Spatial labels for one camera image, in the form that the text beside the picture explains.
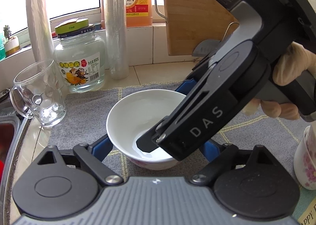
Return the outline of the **gloved right hand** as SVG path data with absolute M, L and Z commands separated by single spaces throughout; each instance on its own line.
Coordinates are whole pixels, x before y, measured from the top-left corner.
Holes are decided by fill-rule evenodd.
M 273 80 L 277 85 L 285 86 L 299 77 L 305 70 L 315 76 L 315 53 L 296 42 L 292 42 L 275 66 Z M 258 107 L 261 107 L 262 111 L 270 118 L 287 120 L 300 118 L 298 107 L 294 104 L 279 104 L 276 101 L 264 101 L 256 98 L 252 99 L 242 109 L 242 112 L 245 115 L 253 115 Z

